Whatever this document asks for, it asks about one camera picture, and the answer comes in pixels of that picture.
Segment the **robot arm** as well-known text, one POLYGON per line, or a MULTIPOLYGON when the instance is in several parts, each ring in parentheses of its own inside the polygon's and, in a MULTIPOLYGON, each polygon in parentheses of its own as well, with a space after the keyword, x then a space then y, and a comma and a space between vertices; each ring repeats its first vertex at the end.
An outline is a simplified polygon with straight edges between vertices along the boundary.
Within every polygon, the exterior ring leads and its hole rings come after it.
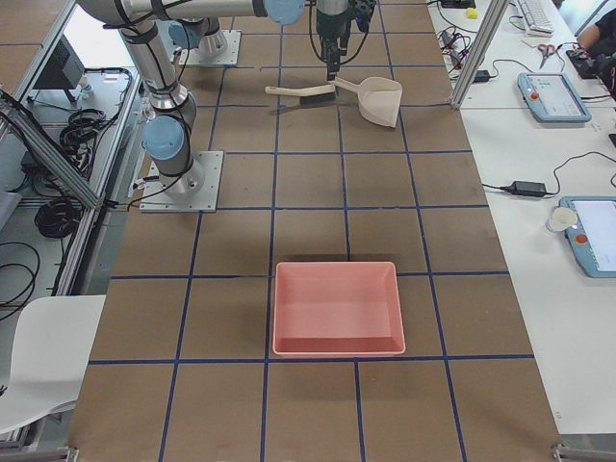
POLYGON ((185 28, 183 47, 200 47, 218 39, 223 17, 268 18, 280 25, 296 23, 303 1, 82 1, 80 7, 109 30, 119 31, 149 92, 153 121, 143 132, 143 144, 160 176, 163 193, 190 196, 204 177, 191 147, 196 117, 193 95, 181 84, 159 34, 161 21, 185 28))

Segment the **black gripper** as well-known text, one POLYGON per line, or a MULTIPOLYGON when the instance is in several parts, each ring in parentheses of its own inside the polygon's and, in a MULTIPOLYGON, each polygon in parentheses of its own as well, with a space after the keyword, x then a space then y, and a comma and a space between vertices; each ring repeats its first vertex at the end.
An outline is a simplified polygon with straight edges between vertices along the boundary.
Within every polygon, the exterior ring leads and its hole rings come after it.
POLYGON ((341 56, 347 54, 350 4, 347 0, 317 0, 316 8, 320 57, 326 64, 326 80, 332 81, 340 70, 341 56))
POLYGON ((375 0, 352 1, 353 18, 360 32, 368 32, 371 27, 375 0))

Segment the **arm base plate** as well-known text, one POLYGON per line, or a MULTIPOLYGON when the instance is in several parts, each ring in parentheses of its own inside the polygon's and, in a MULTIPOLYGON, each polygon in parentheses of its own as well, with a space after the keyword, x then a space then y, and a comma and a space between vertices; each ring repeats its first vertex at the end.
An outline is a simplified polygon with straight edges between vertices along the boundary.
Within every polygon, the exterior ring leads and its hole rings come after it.
POLYGON ((241 37, 240 30, 220 29, 215 34, 204 36, 197 48, 183 50, 178 63, 200 67, 235 66, 241 37))
POLYGON ((223 151, 194 151, 192 168, 177 183, 159 173, 153 161, 149 175, 158 179, 147 182, 139 206, 144 213, 213 213, 218 206, 223 151))

